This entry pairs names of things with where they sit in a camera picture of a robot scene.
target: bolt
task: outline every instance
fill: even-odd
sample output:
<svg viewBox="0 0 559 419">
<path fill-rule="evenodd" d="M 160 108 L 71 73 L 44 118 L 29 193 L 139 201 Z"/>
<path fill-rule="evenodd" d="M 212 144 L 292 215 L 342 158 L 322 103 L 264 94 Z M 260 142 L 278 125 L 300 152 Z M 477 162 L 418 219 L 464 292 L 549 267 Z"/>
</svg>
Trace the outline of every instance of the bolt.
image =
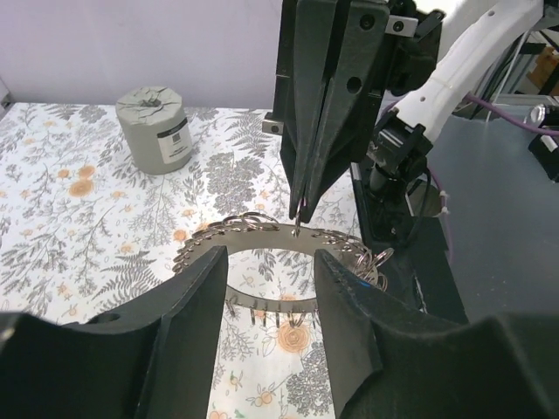
<svg viewBox="0 0 559 419">
<path fill-rule="evenodd" d="M 401 20 L 398 20 L 392 26 L 392 29 L 394 30 L 394 32 L 401 32 L 403 28 L 404 28 L 404 22 L 402 22 Z"/>
<path fill-rule="evenodd" d="M 361 29 L 368 31 L 375 25 L 375 18 L 372 15 L 363 15 L 359 21 L 359 25 Z"/>
</svg>

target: metal bracket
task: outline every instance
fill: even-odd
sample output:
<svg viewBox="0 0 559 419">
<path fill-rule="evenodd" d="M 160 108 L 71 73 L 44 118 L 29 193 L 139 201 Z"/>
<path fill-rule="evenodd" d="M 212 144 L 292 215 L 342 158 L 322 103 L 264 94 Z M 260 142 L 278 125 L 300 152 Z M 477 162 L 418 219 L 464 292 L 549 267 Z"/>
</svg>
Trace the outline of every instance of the metal bracket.
<svg viewBox="0 0 559 419">
<path fill-rule="evenodd" d="M 418 25 L 418 20 L 413 17 L 390 15 L 385 33 L 396 35 L 397 37 L 413 38 Z"/>
<path fill-rule="evenodd" d="M 275 120 L 272 117 L 272 113 L 268 112 L 266 114 L 266 117 L 262 121 L 262 132 L 265 134 L 282 135 L 283 122 L 281 122 L 280 120 Z"/>
</svg>

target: screw hole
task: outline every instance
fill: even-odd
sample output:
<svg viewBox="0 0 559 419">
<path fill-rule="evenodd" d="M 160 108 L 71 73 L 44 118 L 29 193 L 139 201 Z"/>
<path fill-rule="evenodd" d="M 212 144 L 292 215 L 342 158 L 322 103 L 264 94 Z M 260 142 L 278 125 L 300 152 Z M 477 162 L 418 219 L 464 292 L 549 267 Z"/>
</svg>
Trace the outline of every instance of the screw hole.
<svg viewBox="0 0 559 419">
<path fill-rule="evenodd" d="M 359 91 L 361 90 L 361 79 L 359 79 L 358 77 L 352 77 L 351 79 L 348 80 L 348 92 L 350 93 L 359 93 Z"/>
<path fill-rule="evenodd" d="M 394 23 L 394 25 L 392 25 L 392 29 L 394 30 L 394 32 L 401 32 L 404 29 L 404 22 L 398 20 Z"/>
<path fill-rule="evenodd" d="M 111 321 L 118 320 L 121 316 L 117 313 L 101 313 L 87 322 L 89 325 L 98 323 L 109 323 Z"/>
<path fill-rule="evenodd" d="M 373 29 L 373 26 L 375 26 L 375 17 L 372 15 L 363 15 L 359 21 L 359 26 L 361 26 L 361 29 L 364 31 Z"/>
</svg>

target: gray table surface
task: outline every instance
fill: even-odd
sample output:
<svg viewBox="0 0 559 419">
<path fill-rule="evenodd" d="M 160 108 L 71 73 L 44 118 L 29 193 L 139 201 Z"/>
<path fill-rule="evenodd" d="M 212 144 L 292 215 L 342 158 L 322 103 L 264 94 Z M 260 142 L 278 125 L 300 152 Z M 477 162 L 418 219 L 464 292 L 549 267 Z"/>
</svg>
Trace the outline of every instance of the gray table surface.
<svg viewBox="0 0 559 419">
<path fill-rule="evenodd" d="M 504 120 L 451 117 L 429 153 L 450 195 L 452 271 L 471 321 L 559 313 L 559 184 L 528 152 L 532 138 Z"/>
</svg>

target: gray cylindrical container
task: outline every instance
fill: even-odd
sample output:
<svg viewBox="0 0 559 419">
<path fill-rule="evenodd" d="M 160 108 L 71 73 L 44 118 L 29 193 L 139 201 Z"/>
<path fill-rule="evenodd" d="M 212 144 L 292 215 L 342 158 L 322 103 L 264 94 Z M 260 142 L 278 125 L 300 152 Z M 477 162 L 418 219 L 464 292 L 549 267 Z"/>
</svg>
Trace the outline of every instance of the gray cylindrical container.
<svg viewBox="0 0 559 419">
<path fill-rule="evenodd" d="M 164 175 L 192 156 L 192 139 L 183 98 L 167 87 L 142 87 L 116 103 L 116 115 L 136 167 Z"/>
</svg>

